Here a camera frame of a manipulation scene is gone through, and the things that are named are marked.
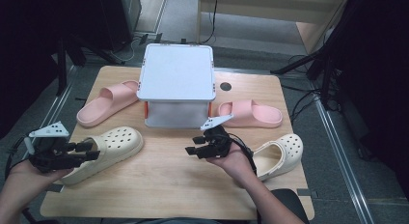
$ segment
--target person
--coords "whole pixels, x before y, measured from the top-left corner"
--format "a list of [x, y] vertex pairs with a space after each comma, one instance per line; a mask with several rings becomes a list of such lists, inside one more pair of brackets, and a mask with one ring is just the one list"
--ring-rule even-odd
[[[246, 189], [258, 208], [263, 223], [303, 223], [259, 180], [249, 160], [236, 144], [232, 143], [226, 157], [207, 158], [206, 160], [221, 167]], [[58, 170], [43, 174], [28, 160], [15, 165], [0, 193], [1, 223], [19, 223], [23, 209], [50, 184], [71, 171], [72, 169]]]

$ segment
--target white box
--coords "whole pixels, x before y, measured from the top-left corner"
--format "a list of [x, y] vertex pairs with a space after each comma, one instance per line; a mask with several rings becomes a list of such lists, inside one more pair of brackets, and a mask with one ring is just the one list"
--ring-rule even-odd
[[149, 127], [200, 128], [216, 98], [211, 47], [148, 44], [137, 97]]

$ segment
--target footwear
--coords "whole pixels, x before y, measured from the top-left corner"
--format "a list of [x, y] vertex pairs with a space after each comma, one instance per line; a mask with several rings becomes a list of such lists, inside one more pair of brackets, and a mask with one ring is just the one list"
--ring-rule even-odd
[[86, 161], [79, 168], [61, 178], [63, 184], [76, 184], [90, 176], [136, 155], [144, 145], [139, 131], [129, 126], [121, 126], [109, 130], [100, 136], [90, 136], [83, 142], [93, 142], [92, 151], [100, 151], [99, 157]]
[[96, 126], [113, 114], [137, 101], [138, 82], [129, 80], [102, 88], [99, 96], [77, 113], [77, 122], [82, 126]]
[[224, 122], [224, 126], [277, 127], [283, 122], [283, 115], [279, 109], [258, 104], [251, 99], [220, 104], [218, 115], [230, 114], [233, 114], [233, 118]]
[[259, 179], [265, 181], [293, 170], [301, 161], [303, 149], [303, 142], [296, 134], [263, 144], [253, 155]]

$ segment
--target gray floor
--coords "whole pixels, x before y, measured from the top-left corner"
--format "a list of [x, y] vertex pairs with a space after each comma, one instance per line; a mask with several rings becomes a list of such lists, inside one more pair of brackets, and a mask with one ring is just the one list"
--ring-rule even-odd
[[[180, 42], [195, 38], [195, 0], [168, 0], [157, 33], [162, 40]], [[209, 14], [202, 14], [201, 40], [207, 39], [211, 29]], [[295, 55], [304, 55], [295, 24], [279, 20], [266, 20], [231, 15], [216, 15], [213, 46], [215, 67], [218, 70], [234, 70], [246, 73], [268, 74], [295, 60]], [[126, 66], [140, 66], [145, 44], [137, 40], [117, 56], [128, 59]], [[70, 91], [64, 98], [64, 106], [46, 122], [62, 121], [73, 131], [76, 112], [86, 98], [101, 66], [106, 63], [94, 55], [88, 55], [84, 68], [70, 71]], [[304, 68], [280, 76], [282, 85], [310, 90], [319, 86], [320, 80], [311, 82]], [[44, 117], [56, 98], [57, 81], [49, 86], [38, 101], [21, 117], [12, 131], [1, 140], [2, 152], [15, 138], [27, 130], [43, 124]], [[288, 112], [291, 112], [304, 92], [283, 88]], [[298, 106], [308, 104], [314, 97], [307, 97]], [[359, 158], [357, 142], [352, 137], [340, 112], [322, 111], [319, 102], [308, 106], [293, 123], [293, 130], [300, 135], [305, 145], [302, 163], [309, 189], [313, 195], [315, 218], [312, 223], [409, 223], [409, 204], [396, 182], [395, 174], [383, 163], [368, 162]], [[39, 215], [43, 196], [30, 207], [33, 215]], [[99, 223], [99, 218], [59, 218], [66, 223]]]

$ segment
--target white box lid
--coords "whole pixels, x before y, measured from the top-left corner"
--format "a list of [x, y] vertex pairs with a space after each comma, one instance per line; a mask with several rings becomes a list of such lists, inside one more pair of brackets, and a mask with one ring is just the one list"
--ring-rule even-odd
[[139, 100], [212, 101], [216, 98], [212, 48], [148, 44], [139, 83]]

